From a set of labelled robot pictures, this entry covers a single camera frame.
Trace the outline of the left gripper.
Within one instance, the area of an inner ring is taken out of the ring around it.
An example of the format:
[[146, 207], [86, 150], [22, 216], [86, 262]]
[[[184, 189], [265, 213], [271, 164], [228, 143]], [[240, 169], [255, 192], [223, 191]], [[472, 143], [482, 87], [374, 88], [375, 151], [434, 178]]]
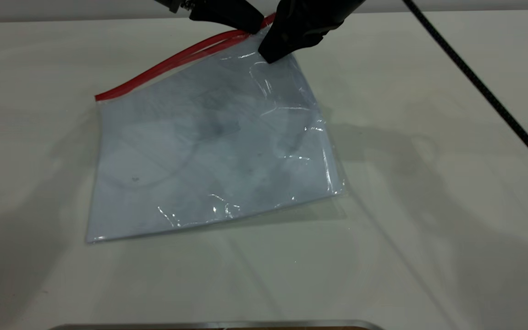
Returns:
[[264, 15], [247, 0], [155, 0], [177, 13], [181, 8], [191, 11], [189, 19], [226, 25], [249, 34], [258, 33]]

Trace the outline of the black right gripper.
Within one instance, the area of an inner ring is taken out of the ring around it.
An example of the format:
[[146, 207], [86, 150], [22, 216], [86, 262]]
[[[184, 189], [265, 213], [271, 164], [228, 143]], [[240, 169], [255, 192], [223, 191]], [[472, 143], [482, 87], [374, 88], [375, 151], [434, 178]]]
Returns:
[[321, 42], [364, 0], [281, 0], [268, 33], [258, 47], [267, 63]]

